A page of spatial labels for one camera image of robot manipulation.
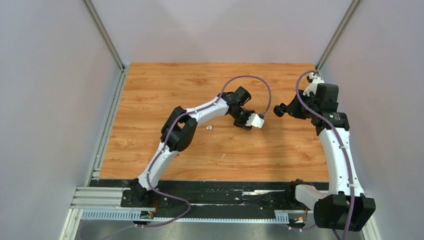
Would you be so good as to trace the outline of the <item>black earbud charging case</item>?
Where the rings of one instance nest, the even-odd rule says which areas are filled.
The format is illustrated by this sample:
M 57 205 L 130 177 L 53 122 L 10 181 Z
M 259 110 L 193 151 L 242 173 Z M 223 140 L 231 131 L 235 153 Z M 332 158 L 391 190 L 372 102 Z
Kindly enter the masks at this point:
M 286 113 L 285 107 L 286 106 L 284 104 L 275 105 L 273 108 L 274 114 L 279 118 L 283 117 Z

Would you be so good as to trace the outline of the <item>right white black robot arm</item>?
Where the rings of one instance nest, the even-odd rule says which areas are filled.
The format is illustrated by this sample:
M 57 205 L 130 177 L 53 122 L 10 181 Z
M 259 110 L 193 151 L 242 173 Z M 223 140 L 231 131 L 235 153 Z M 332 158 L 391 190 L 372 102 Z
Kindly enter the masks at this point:
M 376 210 L 373 198 L 366 197 L 359 183 L 350 152 L 350 125 L 344 112 L 338 111 L 339 87 L 318 83 L 299 90 L 294 99 L 273 109 L 278 117 L 284 114 L 310 119 L 324 149 L 329 189 L 326 194 L 312 183 L 296 179 L 289 183 L 286 204 L 292 209 L 301 205 L 313 211 L 317 227 L 359 232 Z

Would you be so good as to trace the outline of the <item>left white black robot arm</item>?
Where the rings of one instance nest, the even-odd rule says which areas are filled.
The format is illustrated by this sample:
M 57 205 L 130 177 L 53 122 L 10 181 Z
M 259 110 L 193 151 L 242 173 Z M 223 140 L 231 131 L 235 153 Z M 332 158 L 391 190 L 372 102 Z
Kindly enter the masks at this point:
M 193 141 L 197 127 L 218 117 L 230 115 L 233 125 L 250 130 L 248 120 L 256 112 L 244 108 L 251 94 L 243 87 L 235 91 L 222 92 L 211 101 L 193 108 L 176 107 L 161 129 L 159 146 L 145 170 L 129 187 L 133 198 L 140 206 L 149 206 L 153 201 L 153 189 L 171 160 L 187 149 Z

